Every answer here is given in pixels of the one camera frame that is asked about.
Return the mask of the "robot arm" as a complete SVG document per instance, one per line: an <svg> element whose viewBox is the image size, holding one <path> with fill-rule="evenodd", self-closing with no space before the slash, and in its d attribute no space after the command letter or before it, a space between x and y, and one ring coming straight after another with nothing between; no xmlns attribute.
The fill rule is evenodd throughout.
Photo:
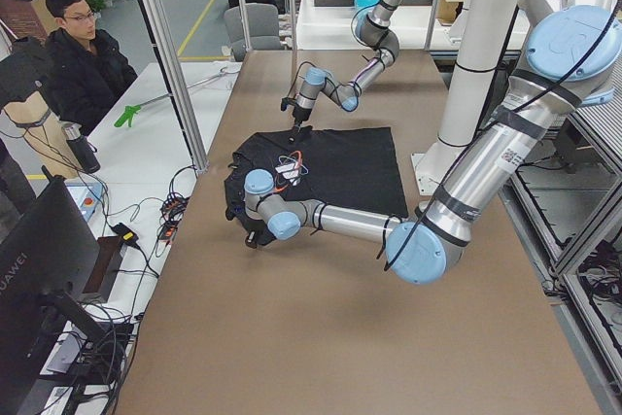
<svg viewBox="0 0 622 415"><path fill-rule="evenodd" d="M392 66L399 55L399 40L390 29L391 16L402 0L379 0L373 7L358 11L353 18L356 23L354 36L363 45L374 51L374 56L349 82L339 82L329 70L312 66L308 68L296 97L282 99L281 109L293 107L294 126L290 141L305 131L302 125L307 121L320 94L324 94L337 107L353 112L359 106L363 91Z"/></svg>
<svg viewBox="0 0 622 415"><path fill-rule="evenodd" d="M307 71L289 102L296 123L320 95L345 111L399 53L391 18L402 0L379 0L357 21L357 39L374 56L350 82ZM620 0L470 0L457 68L436 141L418 161L419 191L429 197L407 220L287 201L266 170L244 182L244 211L279 240L303 227L375 239L386 267L402 280L427 284L461 258L472 225L552 123L579 106L612 95L610 76L621 52Z"/></svg>

